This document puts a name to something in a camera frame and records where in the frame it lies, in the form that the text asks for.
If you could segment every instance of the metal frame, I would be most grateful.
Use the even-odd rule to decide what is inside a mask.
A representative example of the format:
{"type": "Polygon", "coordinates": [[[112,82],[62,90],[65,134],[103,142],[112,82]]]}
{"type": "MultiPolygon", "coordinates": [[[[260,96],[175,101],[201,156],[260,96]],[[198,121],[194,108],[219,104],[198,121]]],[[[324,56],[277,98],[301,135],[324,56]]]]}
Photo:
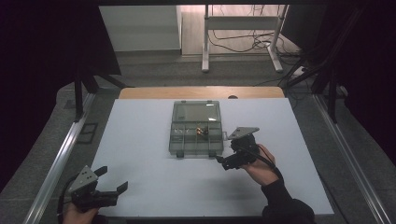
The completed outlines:
{"type": "Polygon", "coordinates": [[[58,180],[61,177],[64,167],[66,166],[72,148],[77,141],[78,134],[80,133],[82,126],[84,125],[84,122],[90,112],[94,96],[94,94],[89,93],[85,98],[84,112],[82,113],[81,119],[72,124],[69,133],[64,139],[64,142],[59,149],[58,155],[50,167],[43,185],[35,196],[35,200],[30,207],[30,210],[23,223],[38,223],[43,216],[44,211],[46,210],[46,207],[49,203],[50,196],[58,184],[58,180]]]}
{"type": "Polygon", "coordinates": [[[271,56],[274,68],[278,73],[283,72],[282,65],[276,55],[276,41],[285,19],[288,5],[285,5],[278,17],[209,17],[209,5],[205,5],[205,32],[202,49],[202,71],[209,71],[209,46],[207,44],[209,30],[274,30],[274,38],[267,50],[271,56]]]}
{"type": "Polygon", "coordinates": [[[326,113],[327,106],[322,97],[314,94],[314,99],[318,105],[319,111],[321,112],[323,118],[325,119],[329,130],[334,137],[335,142],[337,143],[338,148],[341,151],[341,154],[346,161],[346,164],[355,178],[356,183],[358,184],[359,189],[361,190],[361,194],[369,205],[377,223],[392,223],[389,219],[387,211],[385,211],[384,205],[379,199],[378,195],[375,192],[373,185],[370,183],[369,179],[364,174],[361,166],[358,163],[358,160],[355,158],[353,151],[347,140],[345,139],[343,133],[336,123],[332,122],[332,118],[326,113]]]}

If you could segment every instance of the storage box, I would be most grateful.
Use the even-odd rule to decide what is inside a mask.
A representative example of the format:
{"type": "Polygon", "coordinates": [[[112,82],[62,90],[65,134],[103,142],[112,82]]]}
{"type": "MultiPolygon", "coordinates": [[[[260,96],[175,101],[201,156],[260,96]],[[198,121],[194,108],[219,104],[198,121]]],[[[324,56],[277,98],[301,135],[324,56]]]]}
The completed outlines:
{"type": "Polygon", "coordinates": [[[223,151],[218,101],[177,101],[174,103],[169,152],[215,157],[223,151]]]}

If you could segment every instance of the wall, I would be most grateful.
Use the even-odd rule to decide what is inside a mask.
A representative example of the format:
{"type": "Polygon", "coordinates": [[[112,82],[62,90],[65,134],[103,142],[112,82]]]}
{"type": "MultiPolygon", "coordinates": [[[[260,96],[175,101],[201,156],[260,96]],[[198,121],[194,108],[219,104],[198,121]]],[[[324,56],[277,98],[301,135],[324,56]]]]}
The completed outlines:
{"type": "Polygon", "coordinates": [[[115,51],[181,47],[179,6],[100,7],[115,51]]]}

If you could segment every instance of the gray floor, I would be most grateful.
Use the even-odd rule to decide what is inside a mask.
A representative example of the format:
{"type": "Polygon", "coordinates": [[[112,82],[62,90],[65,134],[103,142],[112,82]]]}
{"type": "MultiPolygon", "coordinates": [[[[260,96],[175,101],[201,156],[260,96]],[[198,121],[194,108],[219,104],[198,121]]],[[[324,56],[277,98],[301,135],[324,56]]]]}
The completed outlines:
{"type": "MultiPolygon", "coordinates": [[[[274,71],[265,56],[212,57],[210,72],[201,72],[199,57],[177,55],[119,55],[122,77],[120,80],[136,87],[145,86],[253,86],[282,77],[274,71]]],[[[66,178],[92,163],[101,135],[106,127],[114,99],[120,90],[98,78],[103,87],[95,96],[87,124],[96,124],[97,130],[90,143],[89,136],[81,135],[59,185],[56,187],[41,223],[56,222],[56,200],[66,178]]],[[[275,86],[278,81],[262,85],[275,86]]],[[[327,124],[307,86],[300,83],[288,91],[290,103],[300,125],[304,140],[318,172],[327,183],[326,191],[332,203],[334,216],[317,217],[317,223],[376,223],[361,194],[347,163],[336,145],[327,124]]],[[[65,107],[73,101],[73,85],[58,93],[57,105],[43,133],[18,172],[0,194],[0,223],[22,223],[56,154],[73,122],[73,108],[65,107]]],[[[337,118],[348,143],[351,145],[367,178],[373,184],[380,200],[396,220],[396,169],[378,144],[351,116],[343,101],[337,101],[337,118]]]]}

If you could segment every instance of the black sleeve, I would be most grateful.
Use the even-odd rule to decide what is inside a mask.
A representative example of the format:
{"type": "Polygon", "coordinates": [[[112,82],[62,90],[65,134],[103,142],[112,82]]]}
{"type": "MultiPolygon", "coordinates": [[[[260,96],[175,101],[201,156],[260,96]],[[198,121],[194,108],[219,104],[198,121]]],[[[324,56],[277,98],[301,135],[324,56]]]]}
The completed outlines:
{"type": "Polygon", "coordinates": [[[315,223],[314,211],[307,204],[292,199],[282,179],[262,187],[268,205],[262,211],[264,223],[312,224],[315,223]]]}

